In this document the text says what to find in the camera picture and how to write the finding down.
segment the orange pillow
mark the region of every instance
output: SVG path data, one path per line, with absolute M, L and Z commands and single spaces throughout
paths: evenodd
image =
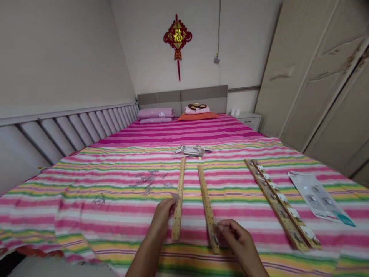
M 199 119 L 208 119 L 208 118 L 218 118 L 219 115 L 213 112 L 209 113 L 200 113 L 198 115 L 187 115 L 183 113 L 178 120 L 199 120 Z

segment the striped bedsheet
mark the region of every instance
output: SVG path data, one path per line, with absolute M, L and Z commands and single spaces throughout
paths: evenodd
M 219 118 L 183 120 L 168 123 L 140 124 L 133 122 L 127 128 L 108 136 L 90 147 L 161 146 L 181 144 L 219 143 L 234 139 L 259 139 L 254 132 L 234 117 L 221 114 Z
M 197 165 L 204 168 L 215 221 L 233 218 L 250 231 L 271 276 L 368 276 L 369 190 L 321 163 L 283 146 L 275 138 L 207 144 L 214 151 L 201 161 L 187 158 L 179 242 L 171 225 L 159 260 L 163 276 L 241 275 L 232 253 L 221 245 L 213 255 Z M 0 198 L 0 248 L 29 245 L 44 252 L 62 250 L 70 262 L 104 262 L 124 275 L 143 240 L 156 205 L 176 191 L 180 159 L 175 146 L 86 148 Z M 258 159 L 304 222 L 322 250 L 291 248 L 276 216 L 243 162 Z M 157 178 L 149 195 L 133 190 L 135 175 Z M 356 227 L 315 217 L 287 176 L 290 170 L 313 173 L 349 214 Z M 173 187 L 165 188 L 165 182 Z

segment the bed rail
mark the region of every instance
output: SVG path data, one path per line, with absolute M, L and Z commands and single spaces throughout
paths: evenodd
M 25 170 L 28 174 L 24 177 L 29 178 L 39 171 L 38 167 L 54 165 L 74 151 L 126 128 L 137 120 L 138 111 L 138 104 L 125 103 L 0 118 L 2 171 L 7 171 L 7 162 L 18 161 L 22 167 L 18 170 Z M 3 182 L 12 182 L 16 172 L 9 174 L 4 176 L 2 172 L 0 193 Z

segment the red fu ornament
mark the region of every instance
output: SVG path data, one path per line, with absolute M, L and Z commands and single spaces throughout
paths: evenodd
M 174 60 L 177 60 L 178 78 L 180 81 L 180 60 L 182 60 L 181 49 L 186 45 L 186 42 L 189 42 L 191 39 L 191 32 L 187 31 L 186 26 L 180 20 L 178 20 L 176 15 L 176 20 L 173 21 L 173 24 L 169 28 L 168 32 L 166 32 L 164 35 L 164 42 L 168 43 L 175 50 Z

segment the wardrobe door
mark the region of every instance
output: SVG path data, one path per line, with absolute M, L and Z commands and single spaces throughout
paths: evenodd
M 369 50 L 304 152 L 347 177 L 369 159 L 368 56 Z
M 369 1 L 341 0 L 282 132 L 303 152 L 369 44 Z
M 255 108 L 266 136 L 280 136 L 336 5 L 336 0 L 283 1 Z
M 356 183 L 369 188 L 369 163 L 367 163 L 353 178 Z

